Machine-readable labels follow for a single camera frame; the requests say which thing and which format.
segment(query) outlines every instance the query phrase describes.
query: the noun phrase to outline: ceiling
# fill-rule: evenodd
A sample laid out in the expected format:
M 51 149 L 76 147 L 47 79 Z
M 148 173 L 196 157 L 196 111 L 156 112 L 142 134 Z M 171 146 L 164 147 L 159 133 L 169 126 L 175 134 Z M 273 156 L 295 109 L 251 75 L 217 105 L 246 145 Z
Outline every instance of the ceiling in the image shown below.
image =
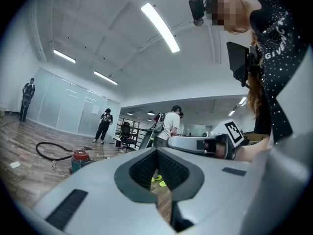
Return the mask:
M 135 107 L 121 109 L 121 114 L 127 116 L 127 112 L 132 112 L 132 118 L 146 121 L 154 116 L 148 115 L 148 111 L 155 114 L 159 112 L 169 112 L 174 105 L 179 105 L 184 113 L 182 123 L 215 125 L 223 120 L 229 119 L 229 113 L 240 102 L 241 97 L 218 97 L 218 98 L 193 98 L 151 103 Z M 240 118 L 246 114 L 246 107 L 240 107 L 231 118 Z
M 225 66 L 222 45 L 229 39 L 211 27 L 194 26 L 188 0 L 37 1 L 43 59 L 125 95 L 148 79 L 191 72 L 195 64 Z M 170 28 L 179 52 L 170 51 L 140 10 L 147 2 Z M 249 37 L 234 41 L 247 45 Z M 76 59 L 76 64 L 54 55 L 53 49 Z M 94 78 L 94 70 L 111 76 L 119 85 Z

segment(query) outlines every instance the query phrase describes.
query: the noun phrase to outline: man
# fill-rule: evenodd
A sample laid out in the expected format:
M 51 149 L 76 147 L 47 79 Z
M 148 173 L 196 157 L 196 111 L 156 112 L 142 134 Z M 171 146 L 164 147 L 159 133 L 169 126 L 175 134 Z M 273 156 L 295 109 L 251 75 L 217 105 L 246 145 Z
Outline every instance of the man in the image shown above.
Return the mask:
M 183 114 L 181 114 L 181 107 L 179 105 L 175 105 L 171 112 L 167 113 L 165 115 L 164 121 L 163 121 L 163 128 L 164 130 L 161 131 L 155 138 L 154 138 L 154 146 L 155 147 L 167 147 L 167 140 L 171 136 L 178 136 L 177 129 L 179 128 L 180 124 L 180 117 L 182 117 Z M 158 170 L 153 175 L 152 182 L 161 180 L 162 176 L 158 174 Z M 166 183 L 164 181 L 161 181 L 159 183 L 161 187 L 165 187 Z
M 101 123 L 99 124 L 98 131 L 96 133 L 95 139 L 92 141 L 93 143 L 98 142 L 98 138 L 100 137 L 101 133 L 101 141 L 100 144 L 104 143 L 104 137 L 108 131 L 110 124 L 113 124 L 113 116 L 110 114 L 111 110 L 109 108 L 106 109 L 105 113 L 101 115 Z
M 34 96 L 34 92 L 35 92 L 34 81 L 35 79 L 32 78 L 30 82 L 25 84 L 25 86 L 22 89 L 23 100 L 22 100 L 22 106 L 20 110 L 20 121 L 23 121 L 23 122 L 26 121 L 25 118 L 27 115 L 28 107 L 29 107 L 32 97 Z

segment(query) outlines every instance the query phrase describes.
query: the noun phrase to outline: vacuum hose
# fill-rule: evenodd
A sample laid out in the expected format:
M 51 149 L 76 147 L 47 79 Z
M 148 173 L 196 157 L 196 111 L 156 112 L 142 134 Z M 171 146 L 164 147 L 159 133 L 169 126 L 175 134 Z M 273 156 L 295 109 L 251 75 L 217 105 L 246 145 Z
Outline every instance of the vacuum hose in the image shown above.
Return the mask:
M 39 151 L 38 147 L 39 147 L 40 145 L 42 145 L 42 144 L 51 144 L 51 145 L 60 147 L 60 148 L 62 148 L 63 150 L 69 151 L 69 152 L 92 150 L 90 147 L 84 147 L 84 148 L 77 149 L 77 150 L 69 150 L 69 149 L 66 149 L 65 147 L 63 147 L 63 146 L 61 146 L 61 145 L 59 145 L 59 144 L 57 144 L 57 143 L 51 143 L 51 142 L 40 142 L 40 143 L 38 143 L 38 144 L 36 145 L 36 151 L 37 151 L 37 153 L 38 153 L 40 156 L 42 156 L 43 158 L 48 159 L 48 160 L 50 160 L 50 161 L 53 161 L 53 160 L 55 160 L 55 161 L 60 161 L 60 160 L 64 160 L 64 159 L 69 159 L 69 158 L 72 157 L 72 155 L 69 155 L 69 156 L 66 156 L 66 157 L 63 157 L 63 158 L 59 158 L 59 159 L 50 158 L 50 157 L 48 157 L 48 156 L 42 154 L 42 153 Z

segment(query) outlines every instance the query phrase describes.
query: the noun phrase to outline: wooden floor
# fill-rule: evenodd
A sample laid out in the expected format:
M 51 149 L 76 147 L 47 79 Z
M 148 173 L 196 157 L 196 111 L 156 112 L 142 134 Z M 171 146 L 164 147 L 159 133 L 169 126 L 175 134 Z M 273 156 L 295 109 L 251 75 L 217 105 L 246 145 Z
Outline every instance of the wooden floor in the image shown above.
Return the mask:
M 35 149 L 37 143 L 55 142 L 68 149 L 89 146 L 92 148 L 92 151 L 89 151 L 90 158 L 96 161 L 123 156 L 124 151 L 117 151 L 114 144 L 92 143 L 90 138 L 59 132 L 32 121 L 20 123 L 16 117 L 0 117 L 0 174 L 13 199 L 30 208 L 67 178 L 57 170 L 52 170 L 51 161 L 38 155 Z M 72 154 L 51 145 L 41 146 L 40 151 L 56 158 Z M 12 162 L 19 162 L 21 165 L 13 169 L 10 166 Z M 69 174 L 70 159 L 58 161 L 56 165 L 61 173 Z M 157 195 L 158 210 L 169 222 L 172 207 L 170 190 L 167 187 L 161 188 L 158 182 L 153 182 L 151 192 Z

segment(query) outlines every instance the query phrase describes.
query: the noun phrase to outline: neon green shoe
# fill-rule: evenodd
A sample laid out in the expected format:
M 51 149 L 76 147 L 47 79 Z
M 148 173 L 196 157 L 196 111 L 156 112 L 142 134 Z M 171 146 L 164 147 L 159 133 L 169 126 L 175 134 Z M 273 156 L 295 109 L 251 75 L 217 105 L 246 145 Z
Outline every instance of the neon green shoe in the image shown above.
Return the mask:
M 161 175 L 158 175 L 157 178 L 152 178 L 151 182 L 154 182 L 154 181 L 159 181 L 162 179 L 162 176 Z
M 159 185 L 160 185 L 161 187 L 166 187 L 166 186 L 167 186 L 167 184 L 165 183 L 164 180 L 162 180 L 162 181 L 159 183 Z

